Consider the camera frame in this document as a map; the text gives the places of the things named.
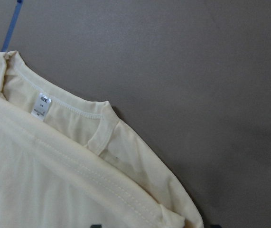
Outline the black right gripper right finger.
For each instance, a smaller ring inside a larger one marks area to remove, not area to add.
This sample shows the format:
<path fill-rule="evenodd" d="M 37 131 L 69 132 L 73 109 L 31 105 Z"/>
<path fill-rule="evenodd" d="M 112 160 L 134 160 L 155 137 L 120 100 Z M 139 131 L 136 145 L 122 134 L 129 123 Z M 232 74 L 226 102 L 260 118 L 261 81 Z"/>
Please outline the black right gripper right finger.
<path fill-rule="evenodd" d="M 211 224 L 210 228 L 218 228 L 218 224 Z"/>

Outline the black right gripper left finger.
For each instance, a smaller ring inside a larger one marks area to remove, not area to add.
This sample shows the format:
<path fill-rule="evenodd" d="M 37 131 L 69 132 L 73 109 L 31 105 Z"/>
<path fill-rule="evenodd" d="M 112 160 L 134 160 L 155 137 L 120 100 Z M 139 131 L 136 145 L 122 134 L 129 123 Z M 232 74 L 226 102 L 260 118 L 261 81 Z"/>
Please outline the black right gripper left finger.
<path fill-rule="evenodd" d="M 92 224 L 90 228 L 102 228 L 102 224 Z"/>

